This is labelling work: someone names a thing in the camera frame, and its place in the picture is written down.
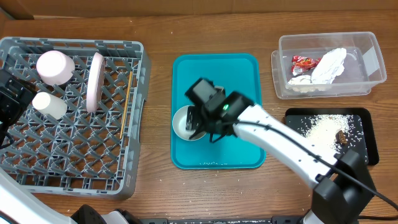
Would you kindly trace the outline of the small white tissue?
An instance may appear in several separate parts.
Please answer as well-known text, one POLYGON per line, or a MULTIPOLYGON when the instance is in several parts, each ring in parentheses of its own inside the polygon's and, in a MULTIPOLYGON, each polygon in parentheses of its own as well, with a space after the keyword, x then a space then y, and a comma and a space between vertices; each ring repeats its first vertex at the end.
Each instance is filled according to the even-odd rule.
POLYGON ((310 75, 298 75, 288 81, 289 85, 310 85, 311 83, 310 75))

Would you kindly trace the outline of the wooden chopstick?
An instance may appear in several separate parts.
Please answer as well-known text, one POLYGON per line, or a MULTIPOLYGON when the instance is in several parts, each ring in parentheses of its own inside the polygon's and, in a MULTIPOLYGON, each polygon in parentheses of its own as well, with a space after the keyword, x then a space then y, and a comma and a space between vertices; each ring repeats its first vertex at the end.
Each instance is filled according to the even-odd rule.
POLYGON ((127 83, 127 89, 126 89, 126 99, 125 99, 124 111, 123 111, 123 116, 122 116, 121 131, 119 134, 120 140, 122 140, 123 134, 124 134, 124 127, 125 127, 126 116, 127 116, 127 107, 128 107, 129 96, 130 96, 130 91, 131 91, 132 76, 133 76, 133 73, 132 73, 132 71, 130 71, 129 80, 127 83))

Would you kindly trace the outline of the white paper cup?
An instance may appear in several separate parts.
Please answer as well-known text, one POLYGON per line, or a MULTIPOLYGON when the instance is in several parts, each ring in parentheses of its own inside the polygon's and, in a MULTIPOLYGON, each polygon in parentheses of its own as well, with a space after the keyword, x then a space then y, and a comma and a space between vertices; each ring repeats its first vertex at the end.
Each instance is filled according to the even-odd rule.
POLYGON ((67 113, 65 101, 46 92, 36 94, 32 106, 43 115, 49 114, 55 119, 60 119, 67 113))

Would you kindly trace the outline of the pink shallow bowl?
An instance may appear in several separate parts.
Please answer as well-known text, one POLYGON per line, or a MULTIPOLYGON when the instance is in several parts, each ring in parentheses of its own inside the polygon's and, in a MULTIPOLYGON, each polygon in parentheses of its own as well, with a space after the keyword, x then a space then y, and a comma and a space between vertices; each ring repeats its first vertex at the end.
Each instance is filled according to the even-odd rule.
POLYGON ((36 63, 36 70, 41 80, 48 85, 63 85, 68 82, 75 70, 72 58, 57 50, 42 54, 36 63))

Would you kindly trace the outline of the white rice pile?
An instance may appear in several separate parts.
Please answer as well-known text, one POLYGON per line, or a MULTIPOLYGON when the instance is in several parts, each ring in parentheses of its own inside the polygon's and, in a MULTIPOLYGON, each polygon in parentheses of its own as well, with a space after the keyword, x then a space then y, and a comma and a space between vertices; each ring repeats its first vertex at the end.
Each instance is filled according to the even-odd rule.
POLYGON ((310 119, 311 127, 304 136, 321 149, 339 152, 342 144, 338 143, 338 133, 349 131, 349 116, 339 114, 320 114, 310 119))

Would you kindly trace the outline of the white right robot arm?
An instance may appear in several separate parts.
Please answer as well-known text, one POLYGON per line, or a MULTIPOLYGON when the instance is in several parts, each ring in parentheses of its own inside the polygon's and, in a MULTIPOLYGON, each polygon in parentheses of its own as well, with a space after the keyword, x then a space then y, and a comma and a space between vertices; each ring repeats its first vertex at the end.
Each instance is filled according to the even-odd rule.
POLYGON ((203 131, 236 136, 266 150, 312 189, 310 211, 302 223, 354 223, 376 192, 363 157, 356 151, 328 152, 273 118, 243 94, 229 95, 204 78, 185 96, 193 103, 203 131))

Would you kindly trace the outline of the red snack wrapper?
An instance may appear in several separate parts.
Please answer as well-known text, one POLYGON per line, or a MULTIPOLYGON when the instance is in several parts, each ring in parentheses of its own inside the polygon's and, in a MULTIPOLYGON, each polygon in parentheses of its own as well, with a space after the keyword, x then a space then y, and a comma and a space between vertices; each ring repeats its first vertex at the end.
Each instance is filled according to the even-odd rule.
POLYGON ((312 59, 309 57, 294 55, 292 57, 291 67, 292 75, 295 77, 315 68, 320 63, 320 60, 321 58, 312 59))

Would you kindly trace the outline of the grey bowl with rice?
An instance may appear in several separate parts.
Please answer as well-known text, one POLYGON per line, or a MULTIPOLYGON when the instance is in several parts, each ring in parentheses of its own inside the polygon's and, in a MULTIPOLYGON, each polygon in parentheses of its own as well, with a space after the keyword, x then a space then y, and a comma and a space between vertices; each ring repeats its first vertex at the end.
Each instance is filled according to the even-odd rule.
POLYGON ((185 141, 196 141, 204 137, 206 135, 206 132, 201 132, 193 138, 190 138, 190 136, 195 131, 186 129, 186 121, 189 107, 190 105, 183 106, 174 114, 172 119, 172 129, 180 139, 183 139, 185 141))

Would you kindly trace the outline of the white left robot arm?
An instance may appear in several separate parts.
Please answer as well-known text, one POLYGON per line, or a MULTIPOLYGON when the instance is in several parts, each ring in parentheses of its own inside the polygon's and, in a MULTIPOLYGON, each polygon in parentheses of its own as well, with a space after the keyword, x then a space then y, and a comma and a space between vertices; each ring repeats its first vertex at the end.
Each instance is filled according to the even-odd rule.
MULTIPOLYGON (((32 84, 1 70, 1 149, 14 144, 8 129, 21 117, 36 91, 32 84)), ((100 215, 89 205, 82 205, 68 217, 52 210, 21 187, 4 170, 1 170, 1 221, 4 223, 132 223, 140 219, 126 210, 117 209, 100 215)))

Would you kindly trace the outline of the brown food piece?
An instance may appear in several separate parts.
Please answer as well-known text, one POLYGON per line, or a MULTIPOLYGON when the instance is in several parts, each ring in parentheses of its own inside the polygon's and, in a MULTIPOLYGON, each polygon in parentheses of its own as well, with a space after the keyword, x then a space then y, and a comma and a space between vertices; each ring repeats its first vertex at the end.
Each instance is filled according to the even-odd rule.
POLYGON ((342 130, 339 130, 336 133, 336 142, 342 145, 346 145, 348 143, 345 133, 342 130))

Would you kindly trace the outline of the white round plate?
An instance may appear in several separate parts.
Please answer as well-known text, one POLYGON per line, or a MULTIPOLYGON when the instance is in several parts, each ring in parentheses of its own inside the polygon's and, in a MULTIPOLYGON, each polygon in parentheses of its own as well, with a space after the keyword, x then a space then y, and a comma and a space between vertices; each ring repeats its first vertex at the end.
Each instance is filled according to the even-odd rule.
POLYGON ((101 100, 105 65, 105 58, 101 54, 95 53, 91 62, 86 91, 86 110, 89 113, 94 113, 97 110, 98 102, 101 100))

